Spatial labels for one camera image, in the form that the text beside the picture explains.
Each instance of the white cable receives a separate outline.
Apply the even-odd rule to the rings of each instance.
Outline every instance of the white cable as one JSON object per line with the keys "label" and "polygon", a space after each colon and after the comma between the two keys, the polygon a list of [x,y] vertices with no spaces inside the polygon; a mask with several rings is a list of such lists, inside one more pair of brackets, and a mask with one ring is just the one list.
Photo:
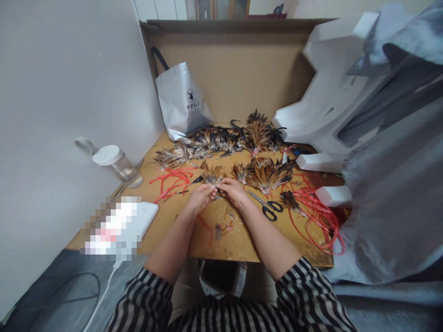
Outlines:
{"label": "white cable", "polygon": [[108,285],[106,286],[106,289],[105,289],[105,291],[104,291],[104,293],[102,295],[102,298],[100,299],[100,301],[98,302],[96,308],[94,309],[94,312],[92,313],[91,318],[89,318],[88,325],[86,325],[86,327],[84,328],[84,330],[82,332],[86,332],[88,330],[88,328],[89,328],[89,325],[91,325],[92,320],[94,319],[94,316],[96,315],[97,310],[100,307],[100,304],[102,303],[103,299],[106,296],[106,293],[108,292],[109,285],[111,284],[112,276],[114,275],[114,272],[117,271],[117,269],[120,267],[120,265],[121,265],[121,261],[117,261],[117,262],[114,263],[113,270],[112,270],[111,275],[109,276],[109,279],[108,279]]}

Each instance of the black scissors handle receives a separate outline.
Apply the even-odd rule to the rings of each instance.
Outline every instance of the black scissors handle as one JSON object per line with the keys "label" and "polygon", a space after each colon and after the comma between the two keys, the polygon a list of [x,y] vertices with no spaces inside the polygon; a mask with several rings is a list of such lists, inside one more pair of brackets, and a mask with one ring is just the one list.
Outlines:
{"label": "black scissors handle", "polygon": [[277,212],[283,212],[283,206],[281,206],[280,203],[277,203],[277,202],[275,202],[275,201],[269,201],[269,202],[267,202],[267,204],[268,204],[269,206],[271,206],[271,208],[273,208],[274,211],[277,211]]}
{"label": "black scissors handle", "polygon": [[277,220],[277,216],[275,215],[274,212],[272,212],[272,210],[269,207],[266,207],[266,206],[263,205],[262,211],[263,211],[263,214],[266,216],[266,218],[268,218],[270,221],[276,221]]}

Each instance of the black and white striped sleeve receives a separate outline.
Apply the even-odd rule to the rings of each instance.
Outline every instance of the black and white striped sleeve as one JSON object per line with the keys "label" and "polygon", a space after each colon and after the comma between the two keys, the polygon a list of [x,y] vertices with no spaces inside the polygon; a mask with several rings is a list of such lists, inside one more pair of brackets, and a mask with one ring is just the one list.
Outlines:
{"label": "black and white striped sleeve", "polygon": [[277,283],[277,306],[302,331],[358,331],[329,281],[306,258]]}
{"label": "black and white striped sleeve", "polygon": [[173,286],[144,268],[130,280],[117,303],[106,332],[166,331]]}

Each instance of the person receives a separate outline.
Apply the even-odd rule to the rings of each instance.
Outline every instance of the person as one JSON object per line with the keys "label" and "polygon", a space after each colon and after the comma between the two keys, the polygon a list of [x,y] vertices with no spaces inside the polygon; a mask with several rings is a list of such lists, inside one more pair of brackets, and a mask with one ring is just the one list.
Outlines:
{"label": "person", "polygon": [[[277,306],[234,296],[205,297],[168,326],[171,295],[186,260],[193,224],[217,191],[240,211],[258,255],[275,281]],[[107,332],[117,331],[357,331],[331,284],[263,215],[236,180],[195,188],[183,211],[126,284]]]}

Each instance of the table surface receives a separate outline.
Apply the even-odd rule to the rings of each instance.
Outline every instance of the table surface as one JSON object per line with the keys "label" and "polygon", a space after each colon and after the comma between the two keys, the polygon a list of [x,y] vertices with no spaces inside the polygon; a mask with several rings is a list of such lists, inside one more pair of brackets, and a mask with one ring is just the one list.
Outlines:
{"label": "table surface", "polygon": [[[144,182],[138,188],[130,189],[126,188],[123,191],[122,196],[141,196],[142,200],[145,202],[154,202],[160,195],[160,181],[155,181],[153,184],[149,182],[158,176],[164,174],[163,171],[159,169],[157,163],[153,161],[156,155],[156,151],[160,150],[163,146],[170,148],[172,147],[172,142],[169,140],[166,132],[164,132],[160,138],[157,140],[155,145],[149,150],[149,152],[144,157],[144,162],[140,166],[140,173],[144,177]],[[215,159],[220,154],[216,154],[212,159],[207,159],[209,166],[211,165],[223,165],[225,167],[225,172],[227,176],[231,176],[231,166],[236,162],[248,162],[250,161],[250,154],[248,151],[243,151],[241,153],[235,153],[232,156],[223,157]],[[282,154],[280,152],[274,153],[263,153],[262,155],[268,155],[274,160],[281,159]],[[200,165],[201,160],[191,160],[190,163],[195,165]],[[191,171],[194,175],[191,180],[197,178],[202,173],[201,169],[196,169]],[[320,173],[320,172],[310,172],[300,170],[298,167],[294,168],[294,182],[299,182],[296,185],[298,188],[305,186],[301,183],[301,174],[309,176],[310,174],[316,173],[321,178],[323,185],[343,185],[343,179],[330,173]],[[174,178],[169,178],[164,183],[164,188],[168,188],[174,183]],[[168,198],[166,201],[160,200],[158,205],[160,209],[157,216],[154,218],[151,226],[149,227],[146,235],[142,239],[141,246],[138,249],[138,253],[142,255],[149,255],[159,241],[163,238],[168,228],[174,222],[176,216],[185,206],[189,195],[198,184],[193,184],[188,187],[188,192],[185,195],[174,195]],[[266,200],[264,195],[251,187],[247,187],[253,191],[257,196]],[[279,194],[281,188],[277,188],[273,191],[273,198],[268,200],[279,201]],[[261,204],[257,201],[253,201],[261,208]],[[220,240],[216,240],[216,224],[220,224],[223,228],[225,225],[231,222],[230,215],[233,215],[234,224],[230,232],[222,235]],[[294,228],[288,214],[288,210],[285,209],[282,213],[276,212],[277,221],[274,225],[279,228],[283,234],[299,248],[302,254],[311,262],[312,265],[317,267],[333,267],[333,259],[329,254],[325,254],[320,251],[314,245],[308,243],[302,238],[302,236]],[[293,219],[298,229],[306,236],[305,223],[307,217],[298,216],[296,213],[292,212]],[[190,257],[204,258],[204,259],[218,259],[218,260],[233,260],[233,261],[250,261],[259,262],[260,259],[255,250],[254,244],[251,241],[251,237],[248,233],[246,225],[239,213],[232,207],[229,201],[225,198],[211,202],[206,209],[201,213],[201,217],[206,222],[206,224],[212,230],[212,242],[210,242],[210,232],[205,227],[205,225],[199,220],[196,221],[194,225],[194,230],[191,237],[191,242],[189,245],[188,255]],[[310,234],[317,242],[324,241],[324,235],[320,227],[311,223],[309,226]],[[76,237],[68,244],[67,249],[79,250],[84,248],[84,230],[82,229]]]}

